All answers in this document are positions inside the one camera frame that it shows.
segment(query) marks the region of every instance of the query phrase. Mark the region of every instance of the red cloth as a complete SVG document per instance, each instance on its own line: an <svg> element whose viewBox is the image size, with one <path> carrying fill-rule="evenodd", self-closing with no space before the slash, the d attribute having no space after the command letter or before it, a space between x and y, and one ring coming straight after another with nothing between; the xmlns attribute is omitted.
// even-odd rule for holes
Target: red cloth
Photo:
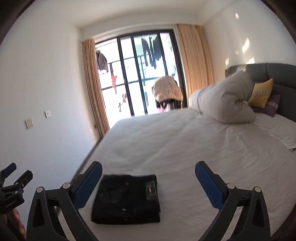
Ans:
<svg viewBox="0 0 296 241"><path fill-rule="evenodd" d="M111 79L112 79L112 87L113 88L116 87L116 78L117 78L117 76L111 76Z"/></svg>

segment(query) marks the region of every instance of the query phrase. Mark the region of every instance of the gray upholstered headboard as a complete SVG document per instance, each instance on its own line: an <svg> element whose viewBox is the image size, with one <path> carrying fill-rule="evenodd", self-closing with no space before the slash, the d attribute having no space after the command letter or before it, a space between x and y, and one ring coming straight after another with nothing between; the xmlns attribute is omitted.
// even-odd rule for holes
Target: gray upholstered headboard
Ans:
<svg viewBox="0 0 296 241"><path fill-rule="evenodd" d="M225 77L235 73L243 65L231 66L225 70ZM281 94L277 113L296 122L296 66L290 64L246 64L246 71L253 81L265 82L273 79L271 94Z"/></svg>

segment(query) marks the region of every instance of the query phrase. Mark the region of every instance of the wall socket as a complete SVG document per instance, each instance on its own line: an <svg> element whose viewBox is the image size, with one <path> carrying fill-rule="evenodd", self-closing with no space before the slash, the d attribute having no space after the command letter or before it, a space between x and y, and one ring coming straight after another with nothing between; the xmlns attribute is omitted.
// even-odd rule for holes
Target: wall socket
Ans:
<svg viewBox="0 0 296 241"><path fill-rule="evenodd" d="M46 118L50 118L52 116L52 114L50 113L50 110L45 111L45 116Z"/></svg>
<svg viewBox="0 0 296 241"><path fill-rule="evenodd" d="M32 128L34 126L32 119L26 119L26 126L28 129Z"/></svg>

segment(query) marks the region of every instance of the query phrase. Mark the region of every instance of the orange curtain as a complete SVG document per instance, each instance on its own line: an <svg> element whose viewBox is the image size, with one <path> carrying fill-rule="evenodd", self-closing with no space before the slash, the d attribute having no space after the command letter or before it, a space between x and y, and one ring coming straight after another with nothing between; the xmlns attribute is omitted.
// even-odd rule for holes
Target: orange curtain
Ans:
<svg viewBox="0 0 296 241"><path fill-rule="evenodd" d="M214 83L211 57L201 26L177 24L177 31L189 98Z"/></svg>
<svg viewBox="0 0 296 241"><path fill-rule="evenodd" d="M82 56L84 63L85 79L89 98L91 100L94 118L99 130L100 136L103 136L110 129L102 96L102 90L99 82L98 69L96 65L96 51L94 39L82 42Z"/></svg>

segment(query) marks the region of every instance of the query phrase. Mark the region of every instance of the white ceiling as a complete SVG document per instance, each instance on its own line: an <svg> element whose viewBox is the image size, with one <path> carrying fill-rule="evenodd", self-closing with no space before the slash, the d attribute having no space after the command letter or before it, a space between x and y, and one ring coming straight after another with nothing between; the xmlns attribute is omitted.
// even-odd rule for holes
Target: white ceiling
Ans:
<svg viewBox="0 0 296 241"><path fill-rule="evenodd" d="M135 12L180 12L196 14L206 0L44 0L54 12L80 28Z"/></svg>

